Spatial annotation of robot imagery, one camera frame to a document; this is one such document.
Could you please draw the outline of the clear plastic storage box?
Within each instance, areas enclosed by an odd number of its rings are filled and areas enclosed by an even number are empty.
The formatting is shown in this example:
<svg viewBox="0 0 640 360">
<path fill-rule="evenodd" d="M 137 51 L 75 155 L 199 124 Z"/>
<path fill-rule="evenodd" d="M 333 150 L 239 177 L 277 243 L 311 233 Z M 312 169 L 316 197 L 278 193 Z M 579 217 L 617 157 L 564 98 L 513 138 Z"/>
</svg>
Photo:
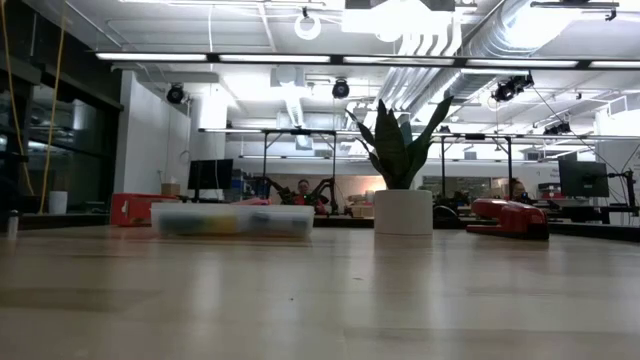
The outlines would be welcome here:
<svg viewBox="0 0 640 360">
<path fill-rule="evenodd" d="M 312 229 L 314 223 L 315 210 L 310 206 L 296 206 L 296 205 L 266 205 L 266 206 L 241 206 L 233 204 L 223 203 L 156 203 L 151 207 L 151 226 L 158 232 L 156 223 L 158 218 L 162 215 L 182 215 L 193 214 L 200 216 L 234 216 L 237 220 L 238 232 L 235 234 L 220 234 L 220 235 L 200 235 L 200 236 L 258 236 L 268 237 L 252 234 L 248 230 L 249 217 L 256 212 L 270 212 L 270 213 L 300 213 L 304 214 L 312 219 Z"/>
</svg>

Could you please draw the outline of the black metal frame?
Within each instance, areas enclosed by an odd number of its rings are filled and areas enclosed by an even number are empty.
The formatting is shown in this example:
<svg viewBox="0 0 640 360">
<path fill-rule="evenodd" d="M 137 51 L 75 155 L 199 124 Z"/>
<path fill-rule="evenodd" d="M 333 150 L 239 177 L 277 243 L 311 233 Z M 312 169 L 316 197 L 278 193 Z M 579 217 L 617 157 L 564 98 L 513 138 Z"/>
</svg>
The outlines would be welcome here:
<svg viewBox="0 0 640 360">
<path fill-rule="evenodd" d="M 484 133 L 442 133 L 439 135 L 440 137 L 440 164 L 441 164 L 441 194 L 443 197 L 446 196 L 446 151 L 452 146 L 445 145 L 445 140 L 447 138 L 453 138 L 455 143 L 458 143 L 462 140 L 471 141 L 471 142 L 480 142 L 485 140 L 491 140 L 500 150 L 507 154 L 507 166 L 508 166 L 508 197 L 513 199 L 514 189 L 512 185 L 513 176 L 513 155 L 512 155 L 512 144 L 513 137 L 510 135 L 500 135 L 500 134 L 484 134 Z"/>
<path fill-rule="evenodd" d="M 323 139 L 332 150 L 332 156 L 330 157 L 332 161 L 332 175 L 329 181 L 329 191 L 330 191 L 330 201 L 332 205 L 336 205 L 336 197 L 335 197 L 335 176 L 336 176 L 336 146 L 337 146 L 337 132 L 335 130 L 321 130 L 321 129 L 308 129 L 308 128 L 290 128 L 290 129 L 261 129 L 260 133 L 264 136 L 263 141 L 263 157 L 262 157 L 262 176 L 261 181 L 263 184 L 267 183 L 267 151 L 270 147 L 268 142 L 268 138 L 270 134 L 276 134 L 277 141 L 281 135 L 288 134 L 291 136 L 319 136 Z"/>
</svg>

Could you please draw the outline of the white cup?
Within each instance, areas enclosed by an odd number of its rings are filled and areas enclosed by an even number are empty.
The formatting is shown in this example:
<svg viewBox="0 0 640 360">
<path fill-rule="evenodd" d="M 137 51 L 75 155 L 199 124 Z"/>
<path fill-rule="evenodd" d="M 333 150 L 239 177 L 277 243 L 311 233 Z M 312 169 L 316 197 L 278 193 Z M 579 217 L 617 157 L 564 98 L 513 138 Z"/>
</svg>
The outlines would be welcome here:
<svg viewBox="0 0 640 360">
<path fill-rule="evenodd" d="M 67 213 L 68 192 L 50 191 L 48 200 L 48 213 L 51 215 L 64 215 Z"/>
</svg>

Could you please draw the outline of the black computer monitor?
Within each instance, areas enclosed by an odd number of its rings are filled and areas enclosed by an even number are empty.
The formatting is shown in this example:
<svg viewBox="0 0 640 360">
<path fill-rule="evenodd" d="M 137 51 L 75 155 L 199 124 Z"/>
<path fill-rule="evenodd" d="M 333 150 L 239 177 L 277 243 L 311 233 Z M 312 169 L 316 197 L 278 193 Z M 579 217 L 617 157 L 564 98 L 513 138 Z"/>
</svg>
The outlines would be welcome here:
<svg viewBox="0 0 640 360">
<path fill-rule="evenodd" d="M 232 159 L 191 161 L 187 189 L 194 191 L 193 199 L 198 202 L 202 191 L 230 190 L 232 177 Z"/>
</svg>

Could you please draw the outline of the black robot with green light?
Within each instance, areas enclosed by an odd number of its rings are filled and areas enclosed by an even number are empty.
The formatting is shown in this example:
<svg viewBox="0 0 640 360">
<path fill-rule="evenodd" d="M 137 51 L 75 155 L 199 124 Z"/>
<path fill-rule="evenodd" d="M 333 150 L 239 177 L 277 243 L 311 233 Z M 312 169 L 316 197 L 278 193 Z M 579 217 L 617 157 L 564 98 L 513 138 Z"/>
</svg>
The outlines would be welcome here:
<svg viewBox="0 0 640 360">
<path fill-rule="evenodd" d="M 339 214 L 336 199 L 336 181 L 334 177 L 322 179 L 311 192 L 312 205 L 319 215 L 333 216 Z"/>
</svg>

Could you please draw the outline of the overhead bar with light strips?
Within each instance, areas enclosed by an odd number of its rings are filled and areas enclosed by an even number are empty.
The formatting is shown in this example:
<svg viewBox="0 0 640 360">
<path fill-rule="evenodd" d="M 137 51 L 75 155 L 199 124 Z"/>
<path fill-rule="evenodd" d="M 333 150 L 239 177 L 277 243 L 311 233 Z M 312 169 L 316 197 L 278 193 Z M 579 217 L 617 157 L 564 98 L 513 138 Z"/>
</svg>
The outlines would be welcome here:
<svg viewBox="0 0 640 360">
<path fill-rule="evenodd" d="M 484 58 L 455 56 L 97 52 L 102 61 L 121 63 L 331 65 L 497 70 L 640 71 L 640 59 Z"/>
</svg>

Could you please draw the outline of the red bin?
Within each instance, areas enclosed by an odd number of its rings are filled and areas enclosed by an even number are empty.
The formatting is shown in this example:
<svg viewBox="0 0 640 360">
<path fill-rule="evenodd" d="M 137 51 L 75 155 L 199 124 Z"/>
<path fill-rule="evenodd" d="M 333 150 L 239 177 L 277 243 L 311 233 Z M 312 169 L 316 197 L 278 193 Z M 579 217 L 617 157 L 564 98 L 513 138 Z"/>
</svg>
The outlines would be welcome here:
<svg viewBox="0 0 640 360">
<path fill-rule="evenodd" d="M 178 202 L 177 196 L 114 193 L 111 198 L 110 224 L 118 227 L 147 227 L 151 225 L 153 203 Z"/>
</svg>

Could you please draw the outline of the red stapler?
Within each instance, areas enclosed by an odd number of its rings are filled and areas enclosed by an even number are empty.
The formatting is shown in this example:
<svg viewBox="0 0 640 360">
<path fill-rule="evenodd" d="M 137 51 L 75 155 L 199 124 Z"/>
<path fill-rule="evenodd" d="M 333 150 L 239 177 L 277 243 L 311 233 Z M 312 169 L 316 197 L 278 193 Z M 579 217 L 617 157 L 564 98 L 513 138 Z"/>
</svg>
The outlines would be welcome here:
<svg viewBox="0 0 640 360">
<path fill-rule="evenodd" d="M 495 219 L 496 225 L 467 225 L 468 233 L 525 240 L 549 239 L 548 218 L 532 205 L 501 199 L 477 199 L 471 210 L 478 216 Z"/>
</svg>

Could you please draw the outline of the black monitor on arm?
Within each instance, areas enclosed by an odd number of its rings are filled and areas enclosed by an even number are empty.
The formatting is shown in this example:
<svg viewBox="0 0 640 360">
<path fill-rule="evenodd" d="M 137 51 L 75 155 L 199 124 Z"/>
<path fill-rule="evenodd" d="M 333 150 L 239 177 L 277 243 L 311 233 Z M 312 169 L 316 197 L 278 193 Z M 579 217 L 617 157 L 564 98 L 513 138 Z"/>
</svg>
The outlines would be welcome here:
<svg viewBox="0 0 640 360">
<path fill-rule="evenodd" d="M 608 172 L 604 163 L 560 159 L 558 167 L 563 196 L 587 198 L 610 196 Z"/>
</svg>

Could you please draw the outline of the dark rectangular pack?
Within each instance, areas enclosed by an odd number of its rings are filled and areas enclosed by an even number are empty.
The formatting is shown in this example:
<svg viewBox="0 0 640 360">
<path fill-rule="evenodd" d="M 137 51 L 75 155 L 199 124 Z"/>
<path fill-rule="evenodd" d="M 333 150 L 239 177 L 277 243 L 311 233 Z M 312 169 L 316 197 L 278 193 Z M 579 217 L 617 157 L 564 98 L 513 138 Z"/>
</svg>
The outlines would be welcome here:
<svg viewBox="0 0 640 360">
<path fill-rule="evenodd" d="M 248 222 L 249 232 L 261 236 L 305 237 L 311 227 L 312 219 L 300 213 L 256 212 Z"/>
</svg>

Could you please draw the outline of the silver ventilation duct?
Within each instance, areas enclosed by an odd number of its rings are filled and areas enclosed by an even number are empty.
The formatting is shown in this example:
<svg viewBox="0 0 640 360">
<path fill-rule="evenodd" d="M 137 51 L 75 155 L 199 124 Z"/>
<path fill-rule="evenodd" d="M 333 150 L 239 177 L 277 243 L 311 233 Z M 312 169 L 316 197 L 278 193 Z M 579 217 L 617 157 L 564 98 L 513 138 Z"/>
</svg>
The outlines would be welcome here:
<svg viewBox="0 0 640 360">
<path fill-rule="evenodd" d="M 419 36 L 407 41 L 412 55 L 468 57 L 528 57 L 546 42 L 527 40 L 532 28 L 533 0 L 499 0 L 468 33 L 453 20 L 444 33 Z M 467 69 L 397 68 L 389 70 L 377 97 L 396 109 L 416 115 L 428 103 L 446 97 L 467 99 L 492 80 L 490 75 L 471 74 Z"/>
</svg>

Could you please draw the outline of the green yellow crayon box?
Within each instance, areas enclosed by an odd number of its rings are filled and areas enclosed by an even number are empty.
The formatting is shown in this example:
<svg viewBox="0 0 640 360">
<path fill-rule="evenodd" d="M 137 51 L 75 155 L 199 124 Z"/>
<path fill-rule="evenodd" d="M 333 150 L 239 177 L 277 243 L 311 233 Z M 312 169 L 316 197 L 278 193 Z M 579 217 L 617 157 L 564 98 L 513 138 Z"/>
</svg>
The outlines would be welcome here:
<svg viewBox="0 0 640 360">
<path fill-rule="evenodd" d="M 162 215 L 156 228 L 162 234 L 172 235 L 220 235 L 238 232 L 234 216 L 200 216 L 193 214 Z"/>
</svg>

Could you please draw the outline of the snake plant in white pot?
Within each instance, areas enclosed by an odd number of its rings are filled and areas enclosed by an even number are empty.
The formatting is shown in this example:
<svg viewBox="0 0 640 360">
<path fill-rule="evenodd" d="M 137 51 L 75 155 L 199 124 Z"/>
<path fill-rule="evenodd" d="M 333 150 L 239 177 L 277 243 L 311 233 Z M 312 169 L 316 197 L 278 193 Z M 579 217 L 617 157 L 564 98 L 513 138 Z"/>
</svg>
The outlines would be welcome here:
<svg viewBox="0 0 640 360">
<path fill-rule="evenodd" d="M 433 233 L 433 195 L 414 190 L 413 180 L 425 165 L 433 133 L 447 118 L 453 99 L 441 101 L 425 129 L 414 137 L 399 124 L 394 112 L 378 103 L 375 128 L 356 123 L 359 142 L 386 188 L 374 194 L 374 230 L 381 235 L 430 236 Z"/>
</svg>

